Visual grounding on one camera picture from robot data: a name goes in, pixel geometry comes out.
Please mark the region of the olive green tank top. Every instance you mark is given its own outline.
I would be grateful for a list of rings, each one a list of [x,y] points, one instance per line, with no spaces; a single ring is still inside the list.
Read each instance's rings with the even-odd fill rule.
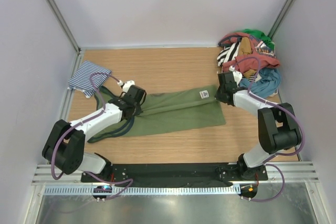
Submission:
[[[88,142],[224,125],[226,121],[220,102],[215,99],[216,91],[215,85],[209,85],[178,92],[148,94],[141,105],[142,113],[109,125]]]

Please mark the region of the blue white striped tank top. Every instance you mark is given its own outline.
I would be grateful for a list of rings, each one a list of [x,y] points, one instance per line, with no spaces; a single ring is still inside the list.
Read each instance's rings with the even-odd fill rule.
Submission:
[[[80,91],[86,98],[90,98],[111,74],[110,69],[85,60],[69,79],[68,89]]]

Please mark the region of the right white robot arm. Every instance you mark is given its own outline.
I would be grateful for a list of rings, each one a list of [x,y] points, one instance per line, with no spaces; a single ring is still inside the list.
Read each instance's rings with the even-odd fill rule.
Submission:
[[[303,143],[303,135],[289,103],[272,103],[239,87],[233,72],[218,74],[217,101],[250,112],[258,121],[258,144],[239,156],[236,172],[243,180],[252,180],[265,163],[282,151]]]

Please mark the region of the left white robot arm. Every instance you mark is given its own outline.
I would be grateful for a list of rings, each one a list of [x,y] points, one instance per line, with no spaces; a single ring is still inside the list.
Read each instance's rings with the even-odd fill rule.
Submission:
[[[141,105],[146,98],[146,91],[135,84],[127,83],[122,87],[121,96],[113,96],[109,101],[101,100],[102,107],[78,120],[67,122],[57,121],[42,150],[42,157],[52,165],[54,179],[59,179],[55,168],[61,174],[70,175],[79,170],[92,173],[100,182],[111,177],[108,160],[96,153],[86,153],[85,144],[102,130],[127,121],[130,128],[135,116],[139,115]]]

